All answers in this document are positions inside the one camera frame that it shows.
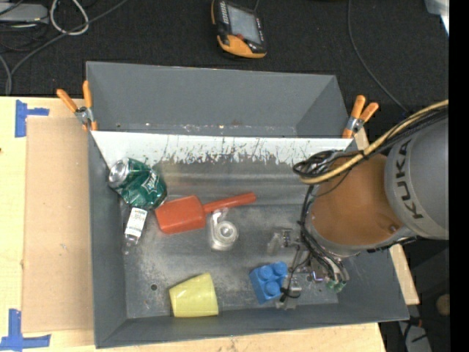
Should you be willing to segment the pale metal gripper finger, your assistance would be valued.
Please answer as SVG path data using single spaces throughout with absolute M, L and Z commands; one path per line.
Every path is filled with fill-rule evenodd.
M 294 237 L 295 231 L 292 228 L 274 228 L 267 243 L 267 254 L 274 256 L 285 249 L 293 248 L 295 246 Z
M 282 288 L 281 295 L 275 302 L 276 309 L 295 309 L 298 305 L 302 290 L 302 287 L 299 285 Z

